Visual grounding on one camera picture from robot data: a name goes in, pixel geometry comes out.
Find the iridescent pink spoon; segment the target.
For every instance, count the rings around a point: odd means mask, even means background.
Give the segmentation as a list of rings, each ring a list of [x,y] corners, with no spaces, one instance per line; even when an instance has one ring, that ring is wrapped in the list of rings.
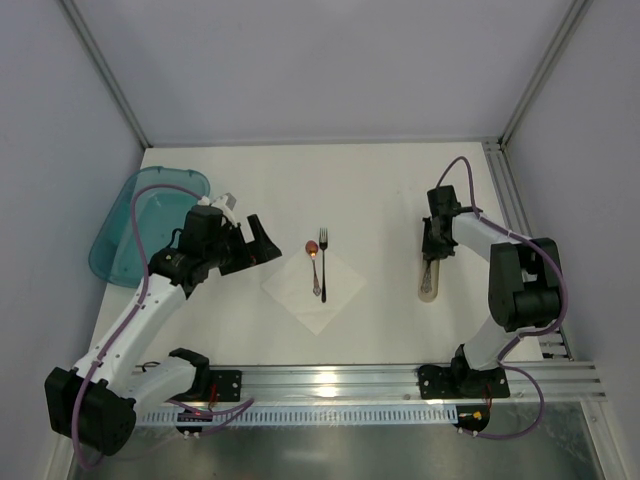
[[[312,263],[312,269],[313,269],[313,293],[314,293],[315,296],[320,296],[321,295],[321,287],[320,287],[320,282],[319,282],[319,278],[318,278],[318,274],[317,274],[317,267],[316,267],[316,258],[317,258],[317,254],[318,254],[318,251],[319,251],[319,246],[314,240],[309,240],[305,244],[305,251],[306,251],[307,255],[309,256],[309,258],[311,260],[311,263]]]

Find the black fork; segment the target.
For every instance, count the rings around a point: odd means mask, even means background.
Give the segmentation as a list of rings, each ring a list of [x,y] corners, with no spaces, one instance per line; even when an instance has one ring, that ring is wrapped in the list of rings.
[[[322,252],[322,284],[321,284],[321,302],[327,302],[327,286],[326,286],[326,251],[328,249],[328,229],[321,227],[319,231],[319,248]]]

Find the silver table knife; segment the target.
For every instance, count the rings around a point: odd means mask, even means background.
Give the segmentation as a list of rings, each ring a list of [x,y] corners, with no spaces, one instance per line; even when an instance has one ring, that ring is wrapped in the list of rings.
[[[430,296],[434,292],[434,280],[433,280],[433,264],[434,260],[424,260],[423,261],[423,272],[422,278],[420,281],[420,293],[423,296]]]

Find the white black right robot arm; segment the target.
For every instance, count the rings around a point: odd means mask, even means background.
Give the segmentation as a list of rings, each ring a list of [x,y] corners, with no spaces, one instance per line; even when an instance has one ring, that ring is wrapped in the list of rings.
[[[507,398],[502,360],[516,341],[549,327],[562,312],[557,245],[549,238],[530,239],[490,225],[481,213],[461,205],[452,186],[428,191],[427,199],[430,215],[423,221],[420,298],[435,300],[441,262],[454,256],[457,247],[467,247],[489,264],[489,317],[456,349],[449,365],[418,368],[420,396]]]

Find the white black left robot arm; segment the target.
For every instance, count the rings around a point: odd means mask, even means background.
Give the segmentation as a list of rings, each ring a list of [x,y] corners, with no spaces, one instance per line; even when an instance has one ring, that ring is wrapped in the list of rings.
[[[53,431],[113,456],[128,442],[135,423],[172,399],[200,400],[211,391],[206,356],[177,348],[158,366],[133,370],[169,318],[205,282],[210,271],[229,275],[281,257],[257,215],[247,218],[253,239],[223,209],[195,205],[178,244],[156,252],[138,290],[96,347],[69,369],[54,368],[45,380]]]

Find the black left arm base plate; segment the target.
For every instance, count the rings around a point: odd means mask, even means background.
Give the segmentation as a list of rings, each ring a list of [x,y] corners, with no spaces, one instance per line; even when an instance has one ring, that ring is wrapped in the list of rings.
[[[242,371],[209,369],[200,400],[207,404],[239,402],[242,389]]]

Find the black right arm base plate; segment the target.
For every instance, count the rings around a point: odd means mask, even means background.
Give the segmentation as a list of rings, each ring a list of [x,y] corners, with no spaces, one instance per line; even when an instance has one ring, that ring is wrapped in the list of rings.
[[[480,399],[510,397],[505,370],[456,370],[451,366],[422,365],[417,369],[418,387],[423,400]]]

